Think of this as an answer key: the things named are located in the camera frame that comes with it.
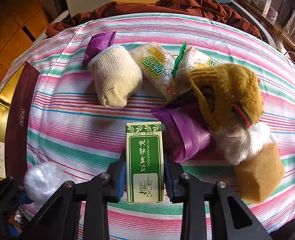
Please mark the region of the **small white plastic bag ball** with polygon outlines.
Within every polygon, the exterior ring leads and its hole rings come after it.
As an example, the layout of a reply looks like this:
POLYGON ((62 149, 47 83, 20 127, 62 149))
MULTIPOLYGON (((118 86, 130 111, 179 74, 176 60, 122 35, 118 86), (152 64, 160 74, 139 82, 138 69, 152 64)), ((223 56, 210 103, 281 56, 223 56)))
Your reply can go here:
POLYGON ((63 171, 55 163, 45 162, 27 170, 24 175, 24 188, 33 202, 44 205, 62 185, 63 179, 63 171))

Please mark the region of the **yellow sponge block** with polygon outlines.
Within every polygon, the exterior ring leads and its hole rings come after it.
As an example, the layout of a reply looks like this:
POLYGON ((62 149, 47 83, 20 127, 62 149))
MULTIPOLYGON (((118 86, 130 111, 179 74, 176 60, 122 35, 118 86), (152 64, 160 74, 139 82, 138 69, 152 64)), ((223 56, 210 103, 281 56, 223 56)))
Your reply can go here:
POLYGON ((240 196, 250 204, 263 203, 279 186, 284 174, 275 142, 264 144, 255 157, 234 167, 240 196))

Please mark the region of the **green essential oil box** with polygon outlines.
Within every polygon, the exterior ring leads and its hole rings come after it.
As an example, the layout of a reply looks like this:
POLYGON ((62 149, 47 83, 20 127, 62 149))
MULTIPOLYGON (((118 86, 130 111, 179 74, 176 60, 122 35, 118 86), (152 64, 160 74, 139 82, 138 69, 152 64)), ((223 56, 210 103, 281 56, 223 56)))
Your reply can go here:
POLYGON ((126 183, 130 203, 164 201, 162 124, 126 124, 126 183))

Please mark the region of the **maroon gold gift box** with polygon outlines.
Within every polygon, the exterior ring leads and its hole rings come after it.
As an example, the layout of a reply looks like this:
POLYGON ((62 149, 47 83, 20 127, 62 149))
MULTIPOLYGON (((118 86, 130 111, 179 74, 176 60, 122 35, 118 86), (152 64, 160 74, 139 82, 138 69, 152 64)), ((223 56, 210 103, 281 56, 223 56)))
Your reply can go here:
POLYGON ((39 71, 24 62, 0 90, 0 181, 23 181, 29 114, 39 71))

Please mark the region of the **purple foil pouch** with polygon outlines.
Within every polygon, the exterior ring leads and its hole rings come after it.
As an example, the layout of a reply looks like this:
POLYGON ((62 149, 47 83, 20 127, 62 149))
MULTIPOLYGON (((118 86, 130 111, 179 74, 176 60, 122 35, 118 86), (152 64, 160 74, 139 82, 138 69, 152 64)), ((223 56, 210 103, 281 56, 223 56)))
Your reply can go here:
POLYGON ((171 137, 173 161, 182 164, 210 145, 209 128, 197 102, 167 104, 151 109, 151 113, 164 124, 171 137))

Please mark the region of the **striped bed sheet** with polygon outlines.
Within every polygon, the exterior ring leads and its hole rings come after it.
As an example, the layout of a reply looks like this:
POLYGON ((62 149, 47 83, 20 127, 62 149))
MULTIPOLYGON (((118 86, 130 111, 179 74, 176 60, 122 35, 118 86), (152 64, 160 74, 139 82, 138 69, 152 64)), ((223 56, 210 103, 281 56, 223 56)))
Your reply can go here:
POLYGON ((99 103, 94 79, 82 63, 90 38, 107 31, 114 31, 115 44, 128 50, 154 41, 177 55, 187 43, 217 62, 256 72, 264 103, 261 121, 278 144, 285 174, 271 196, 250 209, 268 232, 294 219, 295 65, 248 33, 196 16, 140 13, 89 21, 32 46, 13 61, 0 88, 24 62, 39 71, 28 123, 27 167, 52 161, 74 181, 88 181, 118 160, 126 124, 153 121, 151 109, 165 103, 147 80, 124 108, 99 103))

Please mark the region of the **mustard knitted sock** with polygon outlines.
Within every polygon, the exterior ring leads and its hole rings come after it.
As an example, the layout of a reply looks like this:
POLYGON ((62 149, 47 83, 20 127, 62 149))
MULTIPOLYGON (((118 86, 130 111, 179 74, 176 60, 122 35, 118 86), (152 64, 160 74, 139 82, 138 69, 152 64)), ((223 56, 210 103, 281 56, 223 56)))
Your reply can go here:
POLYGON ((192 70, 189 81, 212 131, 250 128, 263 115, 258 76, 233 63, 192 70))

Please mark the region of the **cream rolled sock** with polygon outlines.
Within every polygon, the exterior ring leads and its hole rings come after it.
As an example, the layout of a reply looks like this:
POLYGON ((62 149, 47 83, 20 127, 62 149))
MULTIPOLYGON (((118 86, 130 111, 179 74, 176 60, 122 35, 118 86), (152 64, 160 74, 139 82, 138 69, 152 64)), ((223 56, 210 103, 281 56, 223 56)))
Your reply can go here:
POLYGON ((143 74, 123 46, 110 46, 88 63, 100 103, 125 107, 127 99, 141 86, 143 74))

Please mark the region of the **green yellow snack packet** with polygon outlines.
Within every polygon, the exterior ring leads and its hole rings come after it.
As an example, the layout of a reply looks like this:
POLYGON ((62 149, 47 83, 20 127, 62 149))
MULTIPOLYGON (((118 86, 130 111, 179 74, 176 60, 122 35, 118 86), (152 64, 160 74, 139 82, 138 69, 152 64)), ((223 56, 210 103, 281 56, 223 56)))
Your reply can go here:
POLYGON ((149 42, 129 51, 144 76, 168 100, 172 100, 172 70, 175 58, 157 42, 149 42))

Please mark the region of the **small purple pouch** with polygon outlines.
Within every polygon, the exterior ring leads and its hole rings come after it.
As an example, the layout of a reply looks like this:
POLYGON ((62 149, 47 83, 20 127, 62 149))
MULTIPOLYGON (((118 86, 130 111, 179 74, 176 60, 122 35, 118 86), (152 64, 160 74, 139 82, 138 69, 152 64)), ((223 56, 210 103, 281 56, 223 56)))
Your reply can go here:
POLYGON ((112 46, 116 36, 115 31, 109 31, 106 33, 100 33, 94 35, 86 48, 84 54, 83 65, 88 65, 88 63, 96 57, 100 52, 104 51, 108 47, 112 46))

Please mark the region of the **wooden side table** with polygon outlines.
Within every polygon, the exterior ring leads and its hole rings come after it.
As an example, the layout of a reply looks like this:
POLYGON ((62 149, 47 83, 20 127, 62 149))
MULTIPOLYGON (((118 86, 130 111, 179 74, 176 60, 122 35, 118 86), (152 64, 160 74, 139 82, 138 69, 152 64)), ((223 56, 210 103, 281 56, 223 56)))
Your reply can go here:
POLYGON ((273 20, 267 15, 264 15, 261 11, 256 9, 253 5, 249 4, 244 0, 236 0, 241 6, 247 9, 252 15, 254 15, 259 22, 263 23, 263 26, 271 35, 277 40, 282 40, 282 48, 290 48, 291 50, 286 52, 287 54, 294 54, 295 57, 295 11, 293 11, 292 16, 282 27, 276 20, 273 20))

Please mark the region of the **brown crumpled blanket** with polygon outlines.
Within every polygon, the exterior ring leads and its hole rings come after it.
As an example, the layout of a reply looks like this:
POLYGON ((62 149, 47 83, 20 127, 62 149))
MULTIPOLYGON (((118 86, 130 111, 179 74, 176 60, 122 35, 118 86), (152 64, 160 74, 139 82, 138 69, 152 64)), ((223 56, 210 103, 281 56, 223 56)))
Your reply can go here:
POLYGON ((259 29, 229 5, 215 0, 159 0, 155 3, 109 2, 94 11, 77 13, 73 17, 52 23, 45 34, 51 38, 60 32, 84 24, 91 20, 136 13, 171 13, 207 18, 212 21, 232 26, 258 39, 262 39, 259 29))

